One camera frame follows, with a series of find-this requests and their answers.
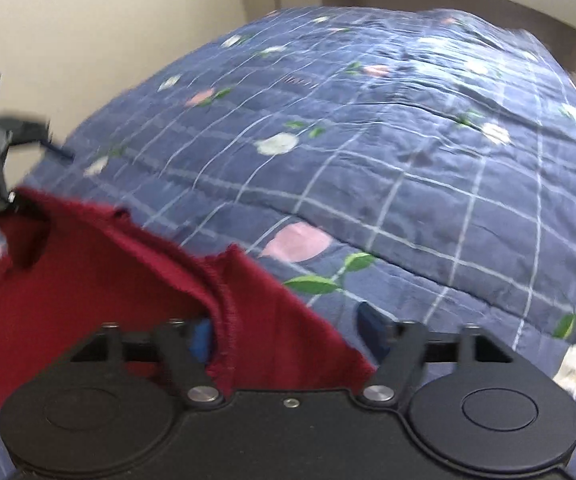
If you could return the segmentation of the red long-sleeve shirt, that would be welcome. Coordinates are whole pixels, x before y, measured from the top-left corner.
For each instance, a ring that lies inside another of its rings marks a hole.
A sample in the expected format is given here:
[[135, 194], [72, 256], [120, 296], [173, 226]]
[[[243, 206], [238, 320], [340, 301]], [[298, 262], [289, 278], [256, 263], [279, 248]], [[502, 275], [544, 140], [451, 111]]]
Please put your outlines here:
[[121, 208], [23, 188], [0, 217], [0, 403], [64, 352], [116, 323], [211, 323], [207, 372], [223, 391], [358, 390], [373, 366], [239, 247], [204, 257]]

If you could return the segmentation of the blue plaid floral quilt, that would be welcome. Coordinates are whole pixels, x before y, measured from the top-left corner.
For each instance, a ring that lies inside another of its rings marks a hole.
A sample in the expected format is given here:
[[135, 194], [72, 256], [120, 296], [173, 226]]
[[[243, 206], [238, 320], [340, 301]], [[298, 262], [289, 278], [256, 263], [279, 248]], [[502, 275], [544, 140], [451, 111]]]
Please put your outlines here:
[[185, 406], [152, 342], [169, 321], [106, 323], [0, 403], [0, 479], [576, 479], [576, 88], [529, 32], [279, 11], [57, 145], [73, 162], [8, 148], [0, 217], [30, 188], [190, 255], [237, 246], [373, 373], [362, 302], [422, 323], [425, 362], [402, 408], [213, 379], [220, 406]]

